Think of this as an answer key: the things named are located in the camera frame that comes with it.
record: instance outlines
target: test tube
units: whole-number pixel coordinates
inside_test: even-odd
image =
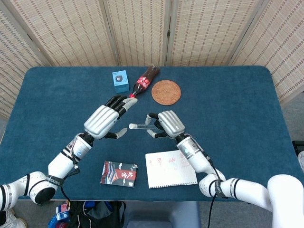
[[[136,124],[136,123],[131,123],[129,124],[130,129],[138,129],[138,130],[149,130],[149,129],[157,129],[155,125],[146,125],[146,124]]]

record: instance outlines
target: robotic arm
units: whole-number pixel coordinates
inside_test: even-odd
[[[56,193],[64,184],[65,178],[79,173],[78,163],[93,146],[93,141],[102,138],[118,139],[127,129],[118,133],[109,132],[120,117],[137,102],[136,98],[114,96],[105,105],[100,106],[85,122],[85,132],[76,137],[48,165],[48,175],[33,172],[19,180],[0,185],[0,211],[12,208],[20,196],[29,196],[36,204],[42,204]]]
[[[268,181],[267,189],[261,184],[238,178],[226,180],[195,139],[184,133],[185,126],[173,111],[150,113],[145,124],[152,119],[156,119],[154,125],[163,132],[148,130],[148,134],[153,138],[168,136],[175,139],[177,147],[195,172],[207,174],[199,182],[199,189],[205,196],[232,197],[269,210],[273,213],[273,228],[303,227],[304,188],[297,178],[276,175]]]

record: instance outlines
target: small blue box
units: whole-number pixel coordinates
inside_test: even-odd
[[[129,91],[129,82],[125,70],[113,72],[114,87],[117,93]]]

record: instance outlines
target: spiral notebook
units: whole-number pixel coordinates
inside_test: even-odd
[[[195,171],[180,151],[146,154],[149,189],[197,184]]]

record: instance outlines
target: woven coaster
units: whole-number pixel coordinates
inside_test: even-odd
[[[161,105],[172,105],[180,99],[181,89],[173,81],[162,80],[153,86],[152,97]]]

